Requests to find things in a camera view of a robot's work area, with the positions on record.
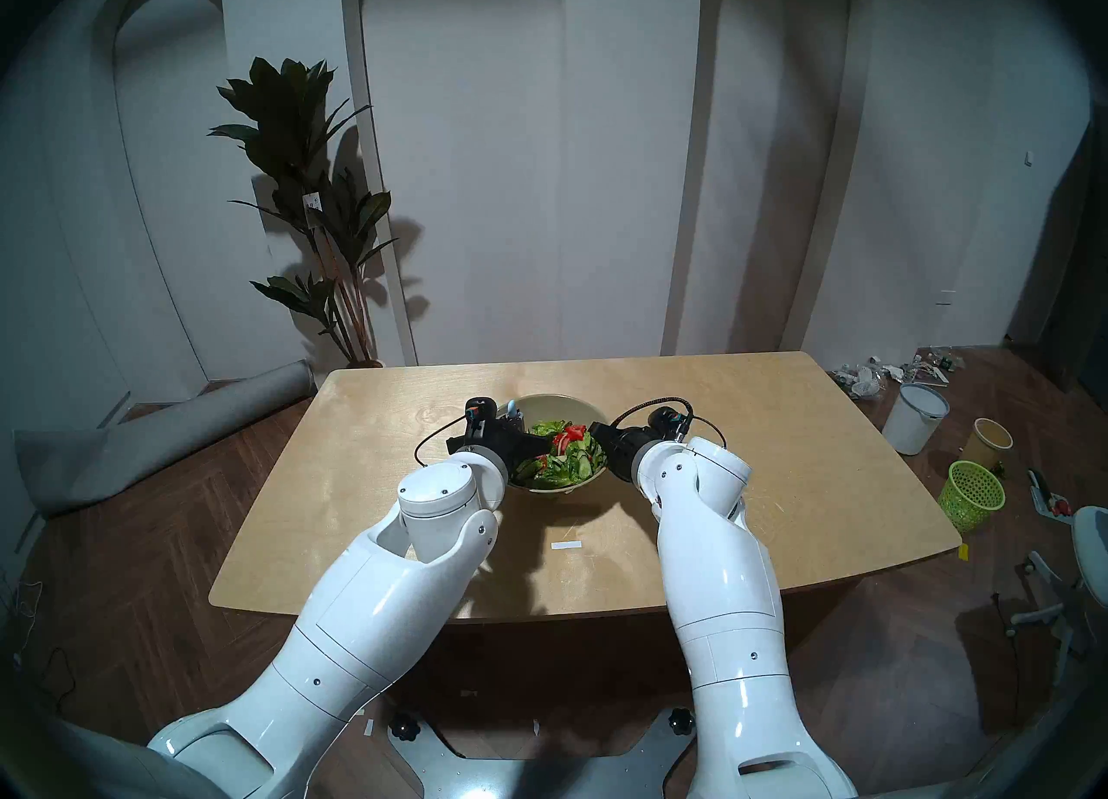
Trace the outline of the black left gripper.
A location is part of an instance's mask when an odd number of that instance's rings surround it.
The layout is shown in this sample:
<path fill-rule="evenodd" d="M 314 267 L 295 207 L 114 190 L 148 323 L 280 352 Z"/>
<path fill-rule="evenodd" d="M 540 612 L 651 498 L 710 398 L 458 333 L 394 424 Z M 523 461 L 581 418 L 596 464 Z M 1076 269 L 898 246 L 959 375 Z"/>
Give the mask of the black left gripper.
<path fill-rule="evenodd" d="M 531 436 L 519 408 L 505 408 L 502 419 L 474 419 L 465 433 L 449 438 L 447 451 L 455 454 L 463 448 L 484 448 L 504 462 L 524 462 L 551 452 L 550 437 Z"/>

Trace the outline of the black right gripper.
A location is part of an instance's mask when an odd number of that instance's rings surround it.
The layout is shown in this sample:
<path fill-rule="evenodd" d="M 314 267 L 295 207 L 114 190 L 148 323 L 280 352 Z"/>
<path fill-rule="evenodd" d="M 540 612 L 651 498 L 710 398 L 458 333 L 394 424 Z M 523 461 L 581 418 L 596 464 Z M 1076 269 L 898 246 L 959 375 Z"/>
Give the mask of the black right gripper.
<path fill-rule="evenodd" d="M 652 427 L 620 428 L 593 421 L 588 431 L 589 437 L 601 445 L 607 469 L 628 484 L 635 483 L 639 455 L 660 441 L 660 433 Z"/>

